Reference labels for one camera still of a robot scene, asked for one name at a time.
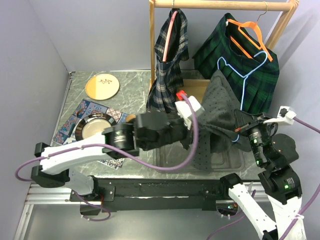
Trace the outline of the dark grey dotted skirt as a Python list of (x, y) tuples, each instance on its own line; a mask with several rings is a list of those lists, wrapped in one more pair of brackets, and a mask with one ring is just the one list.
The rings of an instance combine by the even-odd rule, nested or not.
[(198, 146), (191, 165), (201, 171), (210, 171), (214, 154), (231, 148), (250, 152), (246, 137), (235, 133), (235, 110), (240, 102), (220, 70), (216, 70), (205, 90), (201, 105), (204, 113), (197, 118), (199, 127)]

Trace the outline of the light blue wire hanger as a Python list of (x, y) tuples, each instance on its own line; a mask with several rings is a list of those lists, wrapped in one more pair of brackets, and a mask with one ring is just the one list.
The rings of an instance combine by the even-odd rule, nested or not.
[(241, 101), (240, 101), (240, 110), (242, 111), (243, 110), (243, 106), (244, 106), (244, 98), (245, 98), (245, 88), (246, 88), (246, 82), (247, 82), (247, 79), (249, 78), (249, 76), (254, 73), (256, 70), (258, 70), (260, 67), (262, 67), (267, 59), (268, 59), (268, 53), (264, 50), (256, 53), (254, 55), (254, 57), (257, 57), (261, 54), (264, 54), (265, 55), (265, 58), (264, 60), (262, 61), (262, 63), (260, 63), (258, 66), (256, 66), (255, 68), (253, 68), (251, 71), (249, 71), (247, 74), (245, 75), (242, 75), (241, 73), (239, 73), (231, 64), (227, 63), (226, 59), (221, 56), (218, 58), (216, 64), (217, 64), (217, 69), (220, 70), (220, 61), (223, 61), (224, 65), (231, 68), (239, 77), (241, 77), (243, 79), (242, 81), (242, 95), (241, 95)]

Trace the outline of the green navy plaid skirt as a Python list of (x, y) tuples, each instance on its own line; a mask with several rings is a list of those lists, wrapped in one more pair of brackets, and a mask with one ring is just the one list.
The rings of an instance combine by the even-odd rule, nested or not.
[(242, 110), (250, 114), (268, 112), (280, 75), (277, 55), (268, 51), (272, 60), (257, 49), (257, 40), (244, 28), (229, 23), (234, 17), (226, 13), (213, 32), (193, 56), (194, 68), (210, 79), (220, 70)]

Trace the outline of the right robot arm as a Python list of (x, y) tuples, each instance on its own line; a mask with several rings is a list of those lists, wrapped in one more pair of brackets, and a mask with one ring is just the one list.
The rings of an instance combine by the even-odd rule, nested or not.
[(231, 173), (220, 178), (219, 194), (232, 199), (250, 220), (261, 240), (305, 240), (301, 181), (291, 163), (299, 158), (295, 141), (277, 133), (278, 126), (292, 125), (296, 113), (281, 106), (275, 118), (265, 113), (250, 114), (236, 109), (235, 132), (249, 140), (259, 168), (260, 183), (273, 209), (272, 220), (257, 204), (241, 178)]

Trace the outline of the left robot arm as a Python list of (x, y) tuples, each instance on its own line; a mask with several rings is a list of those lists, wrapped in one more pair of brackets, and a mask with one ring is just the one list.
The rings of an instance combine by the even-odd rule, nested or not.
[[(145, 167), (170, 172), (188, 165), (195, 156), (199, 139), (199, 125), (193, 114), (146, 112), (133, 122), (119, 123), (87, 139), (52, 147), (37, 144), (40, 161), (31, 170), (31, 180), (43, 188), (67, 187), (88, 201), (100, 194), (98, 181), (84, 175), (75, 166), (100, 161), (130, 158)], [(140, 150), (149, 151), (175, 142), (186, 142), (191, 147), (187, 158), (172, 167), (160, 167), (139, 158)]]

